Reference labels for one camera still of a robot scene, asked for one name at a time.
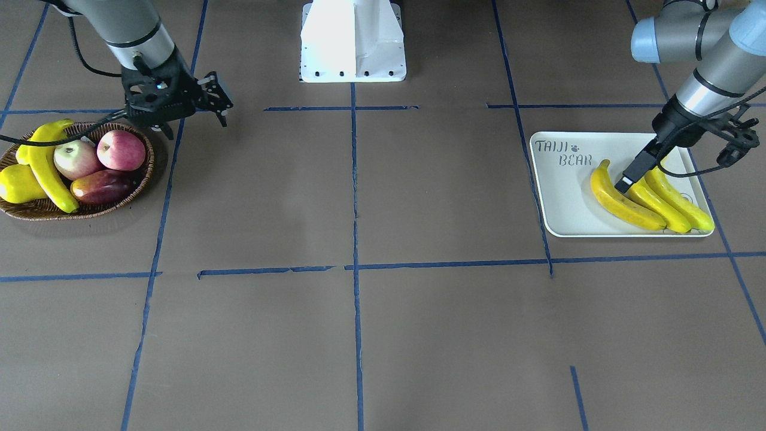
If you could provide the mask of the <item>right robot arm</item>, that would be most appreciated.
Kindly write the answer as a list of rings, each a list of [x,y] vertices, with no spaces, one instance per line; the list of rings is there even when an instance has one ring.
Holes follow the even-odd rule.
[[[120,63],[124,107],[113,119],[136,128],[174,134],[170,122],[199,110],[213,113],[227,126],[233,107],[230,93],[216,72],[192,73],[151,1],[54,1],[54,8],[73,20],[85,17]]]

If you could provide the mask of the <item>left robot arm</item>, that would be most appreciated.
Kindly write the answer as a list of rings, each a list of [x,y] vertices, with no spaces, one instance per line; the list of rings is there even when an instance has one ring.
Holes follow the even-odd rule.
[[[658,16],[639,21],[633,58],[643,63],[695,61],[697,66],[653,119],[654,139],[616,182],[626,193],[675,148],[697,144],[705,133],[725,140],[716,169],[728,168],[759,145],[754,125],[742,120],[752,87],[764,76],[764,2],[719,9],[717,1],[665,1]]]

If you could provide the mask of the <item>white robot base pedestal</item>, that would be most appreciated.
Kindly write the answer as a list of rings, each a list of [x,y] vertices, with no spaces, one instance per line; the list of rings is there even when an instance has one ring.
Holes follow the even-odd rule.
[[[299,79],[390,83],[408,68],[402,9],[392,1],[312,1],[303,6]]]

